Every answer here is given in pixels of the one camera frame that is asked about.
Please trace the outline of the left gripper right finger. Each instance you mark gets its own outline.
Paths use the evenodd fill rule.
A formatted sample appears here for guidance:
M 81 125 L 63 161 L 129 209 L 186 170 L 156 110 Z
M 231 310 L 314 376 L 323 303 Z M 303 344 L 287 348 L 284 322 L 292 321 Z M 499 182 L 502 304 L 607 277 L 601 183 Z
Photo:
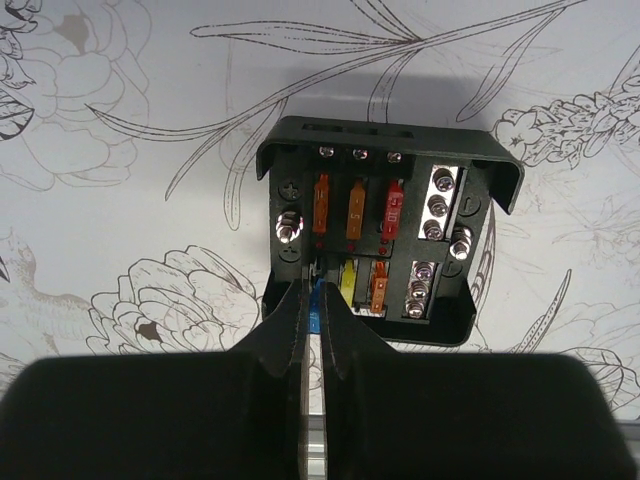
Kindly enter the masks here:
M 633 479 L 587 367 L 562 354 L 402 353 L 320 288 L 330 479 Z M 438 441 L 460 436 L 459 456 Z

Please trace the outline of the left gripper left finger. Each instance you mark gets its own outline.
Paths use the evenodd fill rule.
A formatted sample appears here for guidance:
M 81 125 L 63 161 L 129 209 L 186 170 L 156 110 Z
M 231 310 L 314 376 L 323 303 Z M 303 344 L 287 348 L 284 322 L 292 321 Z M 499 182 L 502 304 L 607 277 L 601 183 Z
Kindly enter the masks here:
M 302 479 L 310 285 L 271 279 L 264 320 L 218 351 L 219 271 L 124 279 L 91 310 L 101 356 L 26 367 L 1 402 L 5 479 Z

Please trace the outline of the small blue blade fuse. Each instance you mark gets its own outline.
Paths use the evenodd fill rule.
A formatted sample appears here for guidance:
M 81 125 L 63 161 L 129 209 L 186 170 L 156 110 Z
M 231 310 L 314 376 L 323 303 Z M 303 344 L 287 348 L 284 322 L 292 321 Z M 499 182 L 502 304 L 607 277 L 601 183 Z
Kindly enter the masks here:
M 322 278 L 319 278 L 316 280 L 311 290 L 310 299 L 309 299 L 308 326 L 309 326 L 309 333 L 313 335 L 319 335 L 321 330 L 319 298 L 320 298 L 320 288 L 323 283 L 324 283 L 324 280 Z

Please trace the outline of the black fuse box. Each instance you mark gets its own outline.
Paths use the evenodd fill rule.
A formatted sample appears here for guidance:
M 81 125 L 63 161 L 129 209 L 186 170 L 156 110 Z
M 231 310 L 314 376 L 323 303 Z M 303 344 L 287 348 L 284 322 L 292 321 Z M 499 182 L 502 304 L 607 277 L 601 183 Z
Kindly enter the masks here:
M 484 225 L 522 165 L 489 133 L 287 116 L 256 154 L 269 184 L 270 313 L 295 280 L 335 285 L 380 337 L 456 347 L 492 265 Z

